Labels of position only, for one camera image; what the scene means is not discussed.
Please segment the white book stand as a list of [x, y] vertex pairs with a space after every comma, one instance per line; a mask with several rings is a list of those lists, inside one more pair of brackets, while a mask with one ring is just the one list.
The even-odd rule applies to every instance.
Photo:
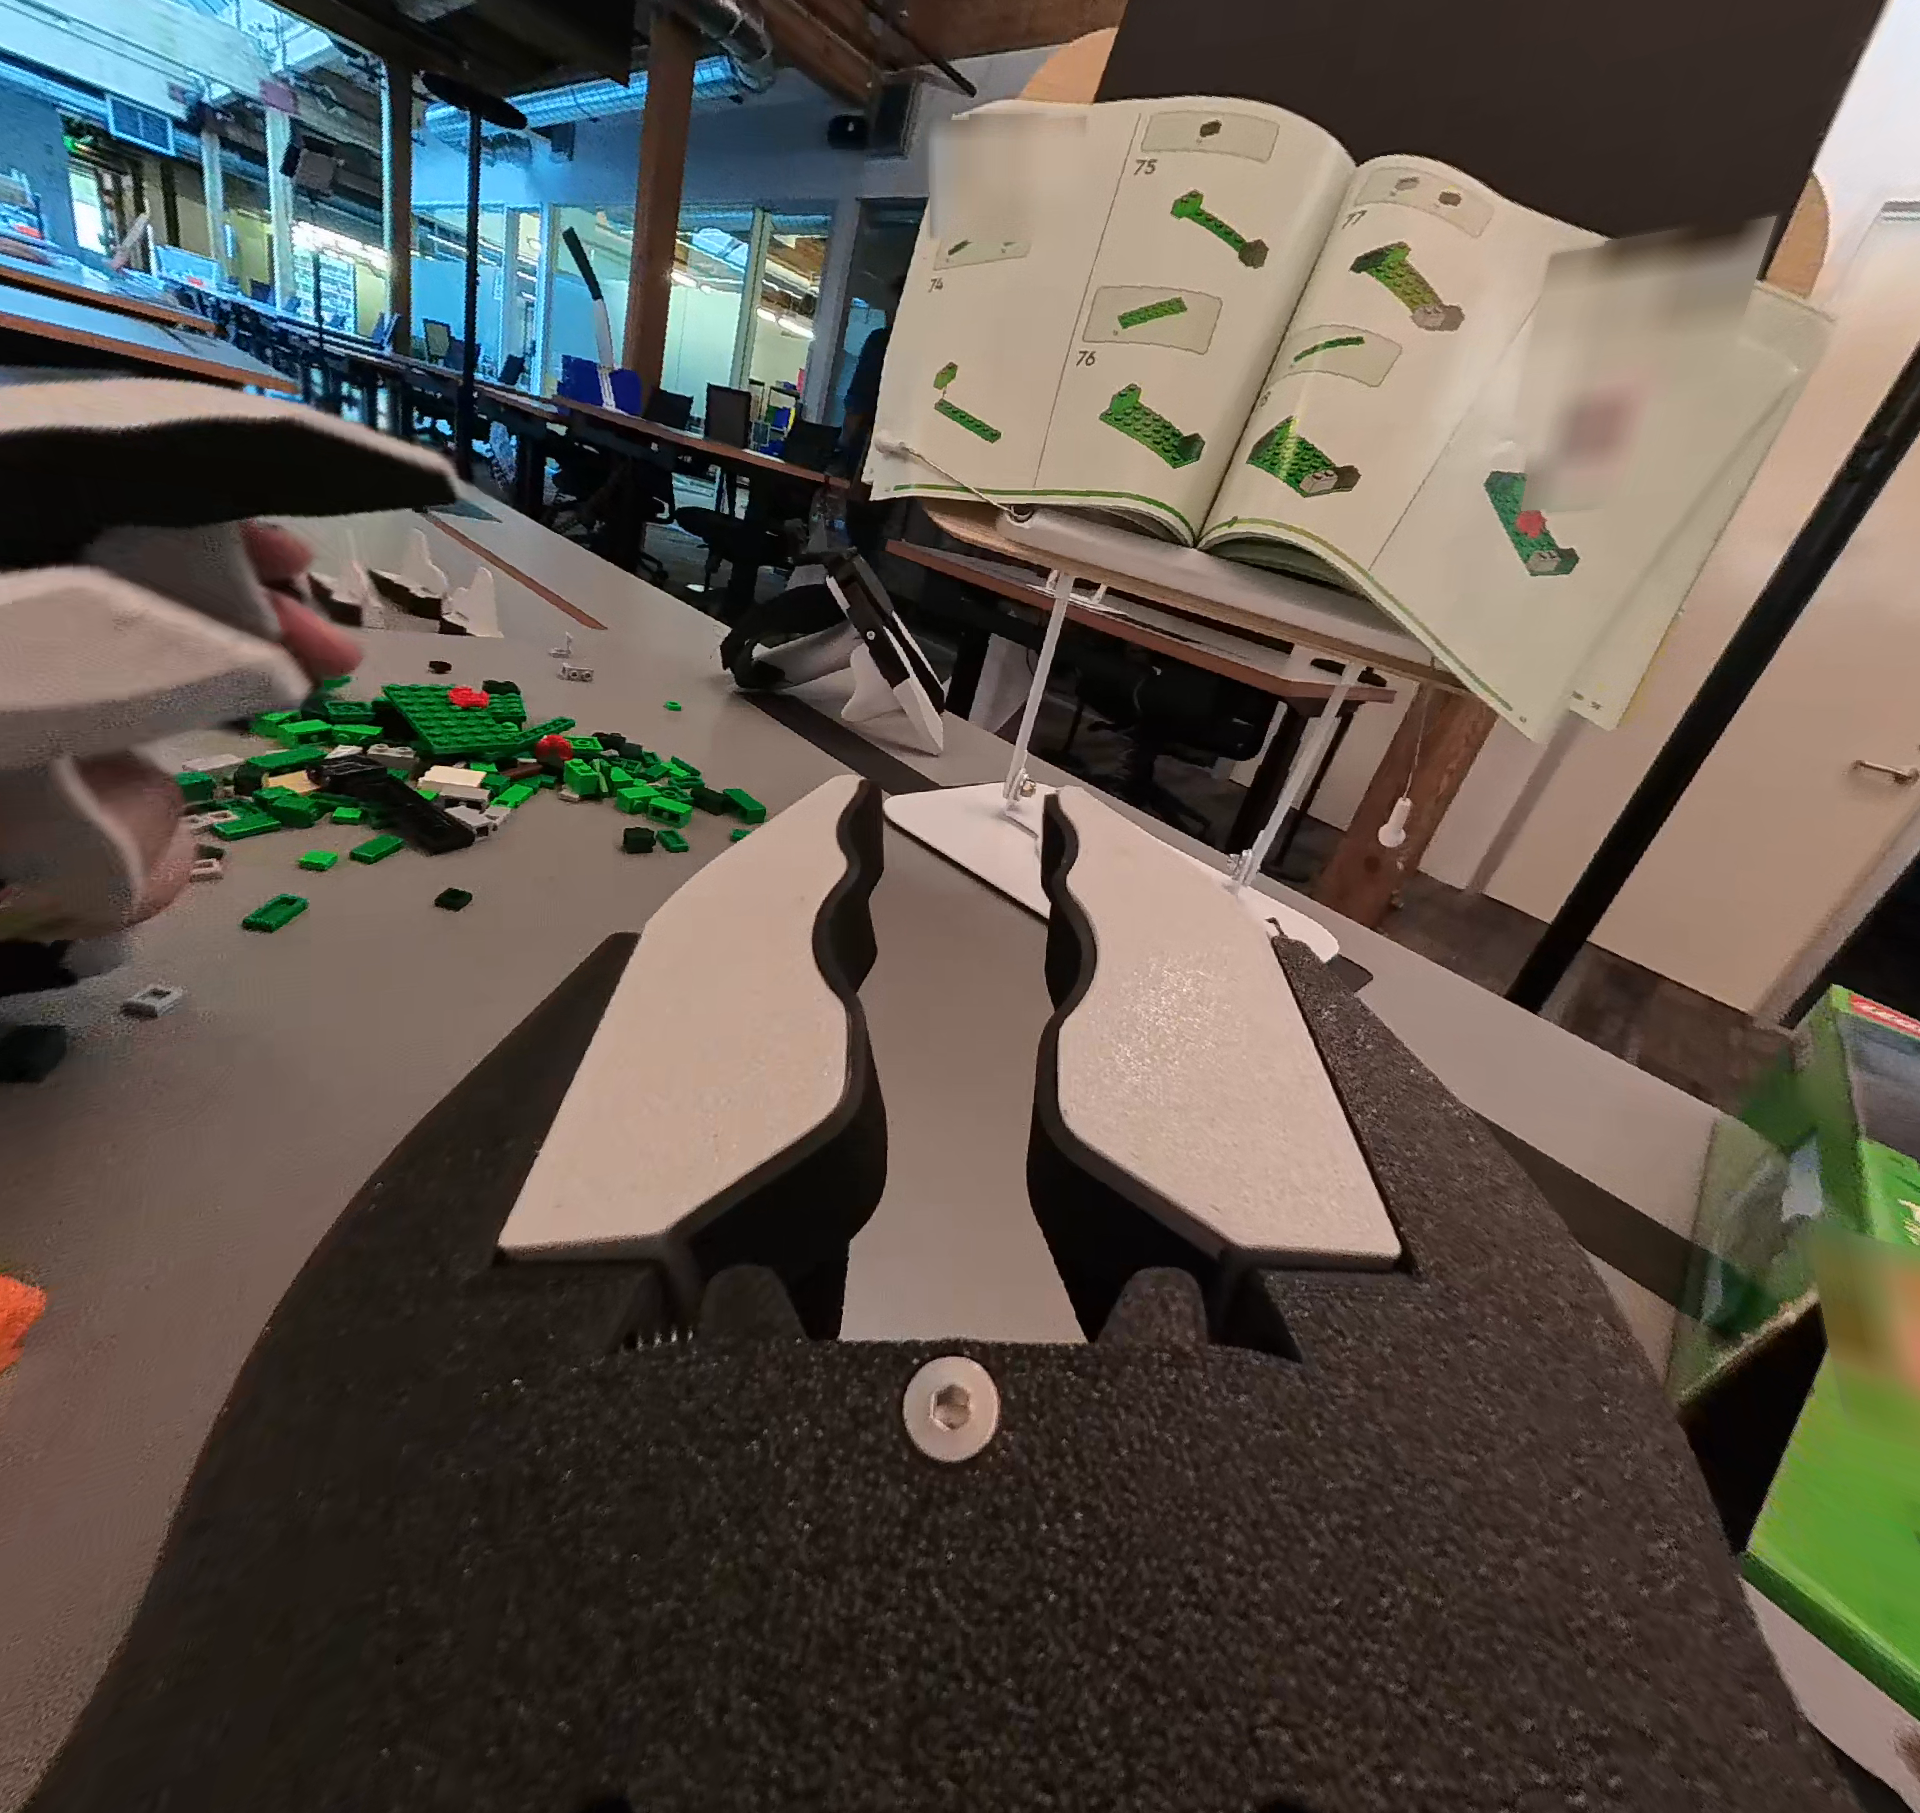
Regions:
[[1249, 850], [1231, 855], [1224, 879], [1239, 904], [1288, 940], [1336, 961], [1337, 942], [1313, 916], [1255, 885], [1288, 814], [1333, 752], [1340, 716], [1360, 703], [1392, 702], [1393, 680], [1459, 692], [1416, 638], [1362, 597], [1223, 562], [1140, 533], [1068, 513], [1018, 519], [989, 506], [933, 504], [944, 547], [896, 541], [894, 552], [950, 579], [978, 570], [978, 558], [1024, 566], [1032, 583], [986, 577], [1003, 597], [1028, 594], [1044, 616], [1036, 664], [1018, 716], [1007, 770], [989, 783], [894, 795], [892, 825], [1021, 908], [1044, 916], [1041, 829], [1054, 783], [1030, 773], [1032, 730], [1064, 630], [1076, 623], [1177, 664], [1212, 672], [1304, 719], [1269, 816]]

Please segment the person's left hand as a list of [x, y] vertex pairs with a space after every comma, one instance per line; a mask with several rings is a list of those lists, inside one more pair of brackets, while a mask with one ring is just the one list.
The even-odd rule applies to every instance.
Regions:
[[[279, 610], [283, 636], [312, 679], [308, 692], [348, 672], [358, 647], [305, 594], [310, 544], [283, 519], [237, 523]], [[3, 767], [6, 942], [110, 937], [184, 889], [191, 869], [184, 799], [152, 748], [194, 730], [201, 728], [29, 770]]]

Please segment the black pole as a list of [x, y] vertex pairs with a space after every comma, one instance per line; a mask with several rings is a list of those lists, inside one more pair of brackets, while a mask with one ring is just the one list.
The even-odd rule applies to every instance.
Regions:
[[1549, 1006], [1582, 948], [1591, 943], [1628, 879], [1636, 874], [1671, 813], [1764, 679], [1766, 669], [1772, 667], [1794, 623], [1811, 605], [1884, 486], [1911, 452], [1917, 439], [1919, 352], [1910, 352], [1739, 628], [1673, 722], [1666, 744], [1648, 763], [1616, 825], [1603, 835], [1592, 861], [1504, 989], [1508, 1004], [1526, 1012], [1543, 1012]]

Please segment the dark grey panel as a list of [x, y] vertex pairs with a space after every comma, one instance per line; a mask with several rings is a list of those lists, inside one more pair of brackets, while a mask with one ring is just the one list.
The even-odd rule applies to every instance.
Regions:
[[1234, 95], [1603, 235], [1786, 218], [1887, 0], [1129, 0], [1102, 99]]

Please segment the green lego box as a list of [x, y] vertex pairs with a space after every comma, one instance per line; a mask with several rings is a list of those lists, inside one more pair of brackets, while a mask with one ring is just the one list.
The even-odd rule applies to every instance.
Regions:
[[1919, 1800], [1919, 1021], [1850, 988], [1715, 1126], [1667, 1395], [1767, 1645]]

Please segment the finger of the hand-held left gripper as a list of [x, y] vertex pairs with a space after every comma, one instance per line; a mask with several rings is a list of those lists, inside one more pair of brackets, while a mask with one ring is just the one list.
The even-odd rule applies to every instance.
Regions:
[[198, 529], [453, 504], [445, 457], [310, 408], [189, 380], [3, 389], [3, 566], [79, 560], [115, 529]]
[[3, 577], [3, 767], [148, 745], [310, 686], [240, 523], [121, 527]]

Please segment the wooden post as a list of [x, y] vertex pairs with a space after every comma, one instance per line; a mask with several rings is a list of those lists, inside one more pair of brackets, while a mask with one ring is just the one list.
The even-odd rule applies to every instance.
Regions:
[[672, 15], [655, 19], [633, 197], [633, 247], [622, 363], [643, 387], [661, 382], [692, 106], [702, 40]]

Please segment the black office chair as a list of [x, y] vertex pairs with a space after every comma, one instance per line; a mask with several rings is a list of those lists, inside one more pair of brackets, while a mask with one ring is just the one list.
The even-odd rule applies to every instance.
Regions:
[[742, 513], [712, 509], [702, 521], [708, 560], [727, 570], [725, 589], [718, 593], [718, 616], [734, 624], [755, 605], [758, 571], [767, 566], [792, 568], [806, 549], [821, 491], [828, 484], [841, 429], [831, 424], [803, 422], [783, 440], [779, 461], [783, 468], [805, 468], [816, 477], [779, 476], [770, 468], [723, 466], [725, 504], [731, 506], [734, 484], [748, 488]]

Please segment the long wooden desk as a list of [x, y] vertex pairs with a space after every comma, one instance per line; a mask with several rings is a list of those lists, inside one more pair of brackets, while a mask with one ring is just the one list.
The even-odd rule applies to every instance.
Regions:
[[[662, 424], [646, 414], [541, 399], [489, 380], [478, 382], [477, 395], [482, 416], [515, 439], [509, 502], [516, 509], [546, 523], [556, 513], [572, 516], [572, 529], [591, 552], [662, 586], [668, 575], [650, 552], [647, 537], [656, 527], [679, 529], [702, 549], [702, 577], [686, 593], [708, 612], [718, 610], [727, 570], [708, 560], [702, 521], [712, 509], [742, 513], [748, 504], [748, 488], [740, 483], [734, 484], [731, 506], [725, 504], [723, 466], [816, 477], [805, 468], [783, 468], [779, 456]], [[828, 476], [828, 484], [834, 502], [821, 491], [806, 549], [819, 529], [847, 507], [845, 483]], [[767, 566], [758, 577], [788, 575], [792, 568]]]

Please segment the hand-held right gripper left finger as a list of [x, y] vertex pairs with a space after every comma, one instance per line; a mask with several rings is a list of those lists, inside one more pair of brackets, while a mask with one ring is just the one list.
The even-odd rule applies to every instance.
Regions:
[[888, 1176], [861, 988], [883, 795], [839, 775], [715, 856], [642, 930], [498, 1236], [507, 1265], [652, 1267], [679, 1319], [773, 1271], [843, 1333]]

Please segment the brown edged desk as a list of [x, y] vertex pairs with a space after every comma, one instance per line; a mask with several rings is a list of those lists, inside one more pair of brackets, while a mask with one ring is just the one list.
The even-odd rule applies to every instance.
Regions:
[[3, 261], [3, 367], [191, 380], [232, 393], [298, 399], [298, 376], [235, 349], [192, 314], [94, 292]]

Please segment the black and white device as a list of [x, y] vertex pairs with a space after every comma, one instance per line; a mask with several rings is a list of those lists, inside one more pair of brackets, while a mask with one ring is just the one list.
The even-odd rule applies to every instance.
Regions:
[[849, 547], [806, 556], [800, 570], [800, 584], [727, 630], [718, 662], [734, 684], [771, 693], [850, 672], [845, 725], [898, 719], [921, 752], [943, 753], [946, 684], [871, 564]]

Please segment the lego instruction booklet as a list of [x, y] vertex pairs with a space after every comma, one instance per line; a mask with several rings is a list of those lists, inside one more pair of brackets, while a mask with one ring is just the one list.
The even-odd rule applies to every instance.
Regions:
[[1834, 333], [1760, 252], [1243, 98], [993, 103], [929, 144], [868, 481], [1326, 583], [1530, 740], [1614, 728]]

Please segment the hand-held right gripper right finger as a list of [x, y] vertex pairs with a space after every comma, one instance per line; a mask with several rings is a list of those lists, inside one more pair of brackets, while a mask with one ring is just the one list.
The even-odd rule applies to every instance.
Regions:
[[1219, 1341], [1288, 1341], [1269, 1271], [1402, 1271], [1277, 931], [1081, 790], [1044, 799], [1038, 865], [1030, 1210], [1081, 1333], [1145, 1271], [1178, 1274]]

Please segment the pile of green lego bricks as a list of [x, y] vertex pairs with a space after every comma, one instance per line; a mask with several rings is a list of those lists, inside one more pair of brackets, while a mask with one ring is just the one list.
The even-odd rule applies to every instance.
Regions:
[[157, 931], [566, 957], [636, 931], [779, 816], [762, 786], [692, 756], [682, 702], [638, 732], [551, 692], [445, 662], [222, 722], [178, 759], [198, 861]]

